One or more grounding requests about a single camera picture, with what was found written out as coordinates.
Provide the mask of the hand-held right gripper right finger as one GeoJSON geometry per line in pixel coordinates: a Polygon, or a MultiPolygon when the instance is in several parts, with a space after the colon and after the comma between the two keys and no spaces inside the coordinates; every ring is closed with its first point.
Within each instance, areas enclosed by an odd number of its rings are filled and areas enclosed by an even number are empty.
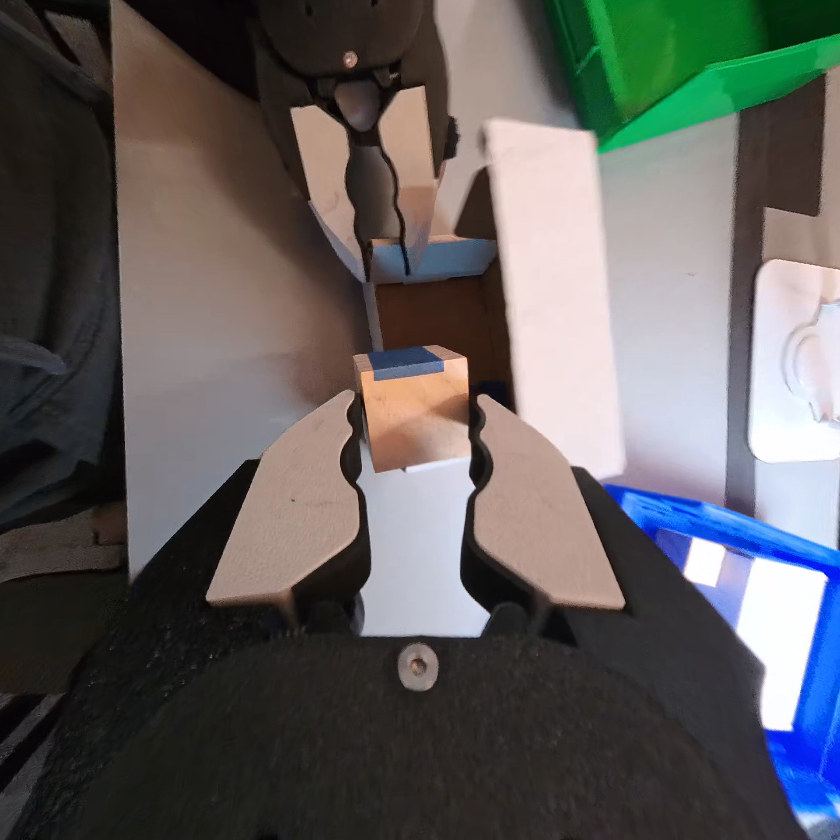
{"type": "Polygon", "coordinates": [[[566,457],[480,394],[470,408],[461,582],[489,613],[562,607],[621,612],[626,599],[566,457]]]}

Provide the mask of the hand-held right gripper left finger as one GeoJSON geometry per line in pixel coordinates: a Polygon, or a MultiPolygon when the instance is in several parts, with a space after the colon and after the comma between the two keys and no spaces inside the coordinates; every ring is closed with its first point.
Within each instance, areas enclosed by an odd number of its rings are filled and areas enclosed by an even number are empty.
{"type": "Polygon", "coordinates": [[[361,403],[345,390],[262,454],[206,591],[210,606],[274,606],[304,623],[351,605],[371,573],[361,475],[361,403]]]}

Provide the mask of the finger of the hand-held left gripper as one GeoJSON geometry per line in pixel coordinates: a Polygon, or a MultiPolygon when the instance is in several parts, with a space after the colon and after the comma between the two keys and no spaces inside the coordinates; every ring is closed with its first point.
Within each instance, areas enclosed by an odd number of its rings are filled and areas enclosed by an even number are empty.
{"type": "Polygon", "coordinates": [[[438,179],[424,86],[399,90],[380,117],[380,144],[394,181],[394,208],[407,275],[421,268],[431,235],[438,179]]]}
{"type": "Polygon", "coordinates": [[[290,110],[308,203],[333,251],[360,282],[366,282],[356,211],[347,189],[350,139],[344,125],[317,105],[290,110]]]}

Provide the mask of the blue plastic bin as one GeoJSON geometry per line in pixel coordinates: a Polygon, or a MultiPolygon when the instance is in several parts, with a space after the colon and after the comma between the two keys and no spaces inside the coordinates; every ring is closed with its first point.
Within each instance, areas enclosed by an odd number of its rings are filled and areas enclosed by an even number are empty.
{"type": "Polygon", "coordinates": [[[788,802],[808,837],[838,838],[838,550],[704,501],[615,485],[605,488],[682,574],[689,540],[699,538],[753,558],[800,565],[826,575],[794,728],[763,730],[788,802]]]}

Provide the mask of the wooden cube with blue tape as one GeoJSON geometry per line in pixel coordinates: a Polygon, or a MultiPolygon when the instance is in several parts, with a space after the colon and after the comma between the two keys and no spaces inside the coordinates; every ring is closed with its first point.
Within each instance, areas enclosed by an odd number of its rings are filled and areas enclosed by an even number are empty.
{"type": "Polygon", "coordinates": [[[375,473],[470,455],[468,364],[440,345],[353,357],[375,473]]]}

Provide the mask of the green plastic bin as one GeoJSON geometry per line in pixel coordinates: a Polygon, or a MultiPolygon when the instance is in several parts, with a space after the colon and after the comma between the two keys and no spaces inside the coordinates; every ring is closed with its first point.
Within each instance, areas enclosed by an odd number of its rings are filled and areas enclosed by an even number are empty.
{"type": "Polygon", "coordinates": [[[543,5],[600,153],[783,98],[839,61],[838,1],[543,5]]]}

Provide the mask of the grey desk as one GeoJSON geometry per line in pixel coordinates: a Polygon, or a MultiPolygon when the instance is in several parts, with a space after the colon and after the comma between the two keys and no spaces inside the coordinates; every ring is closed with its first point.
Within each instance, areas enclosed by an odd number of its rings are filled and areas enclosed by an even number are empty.
{"type": "MultiPolygon", "coordinates": [[[[129,563],[353,384],[359,283],[292,195],[257,105],[112,6],[129,563]]],[[[619,484],[754,513],[832,547],[838,463],[728,456],[738,117],[601,158],[626,442],[619,484]]]]}

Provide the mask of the white document stand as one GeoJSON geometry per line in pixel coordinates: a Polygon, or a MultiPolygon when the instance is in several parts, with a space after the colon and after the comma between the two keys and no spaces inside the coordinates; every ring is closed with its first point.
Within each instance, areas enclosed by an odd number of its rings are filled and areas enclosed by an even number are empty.
{"type": "Polygon", "coordinates": [[[748,442],[767,464],[839,457],[839,271],[782,259],[755,280],[748,442]]]}

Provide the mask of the person's grey clothing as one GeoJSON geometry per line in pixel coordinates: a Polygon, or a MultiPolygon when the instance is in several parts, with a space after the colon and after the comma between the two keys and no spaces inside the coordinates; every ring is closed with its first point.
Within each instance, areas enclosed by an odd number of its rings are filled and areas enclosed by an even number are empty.
{"type": "Polygon", "coordinates": [[[124,499],[109,14],[2,2],[2,532],[124,499]]]}

